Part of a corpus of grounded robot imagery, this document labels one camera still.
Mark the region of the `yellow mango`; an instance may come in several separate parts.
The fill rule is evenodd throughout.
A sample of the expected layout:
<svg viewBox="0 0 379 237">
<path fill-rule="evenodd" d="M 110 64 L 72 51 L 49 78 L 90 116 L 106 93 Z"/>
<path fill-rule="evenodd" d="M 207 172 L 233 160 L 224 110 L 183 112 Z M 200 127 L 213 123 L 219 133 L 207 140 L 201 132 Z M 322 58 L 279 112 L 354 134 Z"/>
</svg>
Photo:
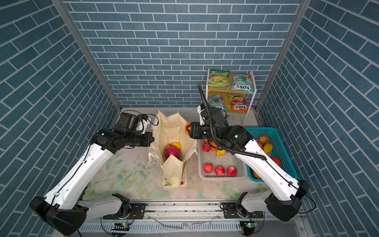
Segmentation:
<svg viewBox="0 0 379 237">
<path fill-rule="evenodd" d="M 179 150 L 181 149 L 181 144 L 178 142 L 172 143 L 171 145 L 177 147 Z"/>
</svg>

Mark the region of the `cream canvas grocery bag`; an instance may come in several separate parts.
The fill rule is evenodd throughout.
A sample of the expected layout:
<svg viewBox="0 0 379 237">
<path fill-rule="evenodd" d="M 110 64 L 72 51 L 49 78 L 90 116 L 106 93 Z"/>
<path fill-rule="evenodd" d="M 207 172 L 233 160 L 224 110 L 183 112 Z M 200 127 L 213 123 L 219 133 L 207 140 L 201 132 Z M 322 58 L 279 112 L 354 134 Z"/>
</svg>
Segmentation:
<svg viewBox="0 0 379 237">
<path fill-rule="evenodd" d="M 159 111 L 152 128 L 154 142 L 149 146 L 149 159 L 160 164 L 163 185 L 168 188 L 186 185 L 186 163 L 197 152 L 197 141 L 187 135 L 187 125 L 179 113 L 167 117 Z"/>
</svg>

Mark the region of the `pink dragon fruit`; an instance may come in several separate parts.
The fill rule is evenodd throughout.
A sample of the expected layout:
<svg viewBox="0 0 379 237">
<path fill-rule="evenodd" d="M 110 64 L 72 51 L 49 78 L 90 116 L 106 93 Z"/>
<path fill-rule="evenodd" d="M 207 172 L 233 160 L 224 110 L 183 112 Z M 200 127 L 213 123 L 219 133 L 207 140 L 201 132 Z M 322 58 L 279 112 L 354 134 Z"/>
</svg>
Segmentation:
<svg viewBox="0 0 379 237">
<path fill-rule="evenodd" d="M 172 145 L 167 145 L 164 148 L 163 154 L 166 159 L 168 159 L 171 155 L 173 155 L 177 159 L 181 158 L 181 151 L 177 147 Z"/>
</svg>

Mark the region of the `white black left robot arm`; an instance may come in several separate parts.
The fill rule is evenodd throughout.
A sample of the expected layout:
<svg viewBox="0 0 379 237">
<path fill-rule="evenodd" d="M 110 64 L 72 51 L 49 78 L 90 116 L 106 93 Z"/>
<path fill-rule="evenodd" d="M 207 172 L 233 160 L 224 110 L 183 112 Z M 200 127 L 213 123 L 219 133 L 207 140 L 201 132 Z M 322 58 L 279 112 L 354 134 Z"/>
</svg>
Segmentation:
<svg viewBox="0 0 379 237">
<path fill-rule="evenodd" d="M 96 201 L 80 198 L 98 170 L 121 149 L 149 147 L 154 142 L 147 114 L 126 111 L 113 128 L 96 132 L 84 154 L 64 178 L 44 196 L 35 196 L 30 208 L 47 224 L 64 236 L 79 232 L 93 219 L 115 215 L 128 220 L 132 216 L 130 200 L 118 193 Z"/>
</svg>

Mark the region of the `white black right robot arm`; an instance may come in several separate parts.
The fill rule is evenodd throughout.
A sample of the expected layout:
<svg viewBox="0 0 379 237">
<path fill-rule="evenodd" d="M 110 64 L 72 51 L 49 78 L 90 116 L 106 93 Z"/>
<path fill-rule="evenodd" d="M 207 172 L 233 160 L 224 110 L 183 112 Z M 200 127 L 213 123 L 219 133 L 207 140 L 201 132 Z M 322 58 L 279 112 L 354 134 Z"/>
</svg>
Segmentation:
<svg viewBox="0 0 379 237">
<path fill-rule="evenodd" d="M 302 198 L 307 195 L 309 184 L 286 173 L 270 158 L 249 131 L 240 125 L 229 125 L 220 109 L 204 101 L 197 108 L 200 121 L 186 125 L 189 137 L 214 142 L 216 148 L 226 150 L 246 163 L 270 188 L 262 195 L 245 192 L 237 201 L 240 215 L 247 212 L 270 212 L 277 219 L 287 222 L 300 213 Z"/>
</svg>

